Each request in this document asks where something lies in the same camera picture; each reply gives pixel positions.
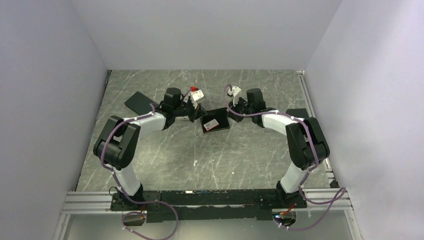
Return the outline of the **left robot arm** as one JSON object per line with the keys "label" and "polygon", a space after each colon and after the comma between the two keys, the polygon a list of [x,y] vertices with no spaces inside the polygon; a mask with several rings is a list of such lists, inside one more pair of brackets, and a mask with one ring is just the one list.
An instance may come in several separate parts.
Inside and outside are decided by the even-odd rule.
{"label": "left robot arm", "polygon": [[170,87],[160,103],[149,104],[145,114],[130,118],[113,115],[107,120],[94,144],[93,154],[101,166],[111,172],[129,209],[139,209],[145,200],[143,185],[132,165],[139,138],[166,130],[177,117],[187,117],[194,122],[205,116],[207,111],[201,104],[204,97],[203,91],[195,86],[186,93]]}

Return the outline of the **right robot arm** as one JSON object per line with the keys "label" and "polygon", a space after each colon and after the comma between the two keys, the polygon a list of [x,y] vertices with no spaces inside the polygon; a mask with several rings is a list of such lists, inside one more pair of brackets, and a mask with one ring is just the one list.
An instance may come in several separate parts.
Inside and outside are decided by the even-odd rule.
{"label": "right robot arm", "polygon": [[287,208],[295,201],[294,193],[302,188],[311,172],[329,157],[327,140],[315,117],[296,117],[288,111],[267,107],[259,88],[249,89],[246,99],[241,93],[237,86],[225,86],[223,97],[231,99],[225,103],[229,117],[237,122],[250,118],[259,127],[286,137],[291,163],[277,184],[281,190],[275,194],[275,200],[280,207]]}

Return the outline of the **red white small box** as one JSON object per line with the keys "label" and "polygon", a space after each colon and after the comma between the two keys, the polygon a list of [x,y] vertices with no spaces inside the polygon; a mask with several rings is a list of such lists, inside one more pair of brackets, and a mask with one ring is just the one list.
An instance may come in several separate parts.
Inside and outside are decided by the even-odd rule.
{"label": "red white small box", "polygon": [[219,125],[218,121],[216,119],[212,119],[206,122],[205,124],[203,124],[203,127],[205,128],[206,131],[210,131],[213,128],[217,127],[218,125]]}

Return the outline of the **black flat box left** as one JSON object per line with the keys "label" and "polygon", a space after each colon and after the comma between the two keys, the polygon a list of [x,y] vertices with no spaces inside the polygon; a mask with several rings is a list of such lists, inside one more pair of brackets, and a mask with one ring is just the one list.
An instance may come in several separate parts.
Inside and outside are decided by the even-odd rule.
{"label": "black flat box left", "polygon": [[124,102],[124,105],[135,112],[138,116],[146,115],[152,111],[151,105],[155,105],[152,99],[137,91],[129,99]]}

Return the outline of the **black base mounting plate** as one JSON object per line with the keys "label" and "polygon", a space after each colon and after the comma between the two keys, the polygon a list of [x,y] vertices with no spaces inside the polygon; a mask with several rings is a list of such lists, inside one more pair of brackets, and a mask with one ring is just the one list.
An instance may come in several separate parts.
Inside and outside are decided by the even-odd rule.
{"label": "black base mounting plate", "polygon": [[128,200],[112,195],[113,212],[146,211],[148,223],[187,220],[256,219],[268,221],[278,211],[305,209],[307,202],[298,192],[281,189],[231,190],[145,190]]}

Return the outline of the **black switch box right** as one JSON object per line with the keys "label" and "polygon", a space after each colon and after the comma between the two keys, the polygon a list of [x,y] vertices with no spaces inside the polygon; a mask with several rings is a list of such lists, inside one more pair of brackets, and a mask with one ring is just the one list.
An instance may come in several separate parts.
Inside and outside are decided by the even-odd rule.
{"label": "black switch box right", "polygon": [[306,108],[289,108],[285,113],[295,118],[307,119],[310,117]]}

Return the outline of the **aluminium frame rail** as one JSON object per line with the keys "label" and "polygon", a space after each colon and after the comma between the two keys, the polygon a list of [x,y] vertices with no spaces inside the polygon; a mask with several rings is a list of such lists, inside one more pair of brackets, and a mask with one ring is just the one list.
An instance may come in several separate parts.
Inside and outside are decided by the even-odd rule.
{"label": "aluminium frame rail", "polygon": [[[315,202],[331,200],[339,191],[338,188],[306,188],[305,195]],[[110,205],[112,196],[106,191],[70,191],[66,193],[59,220],[53,235],[54,240],[63,240],[71,215],[113,215],[124,214],[124,211],[112,211]],[[356,220],[354,208],[349,193],[335,201],[332,211],[344,211],[352,239],[362,240],[363,236]]]}

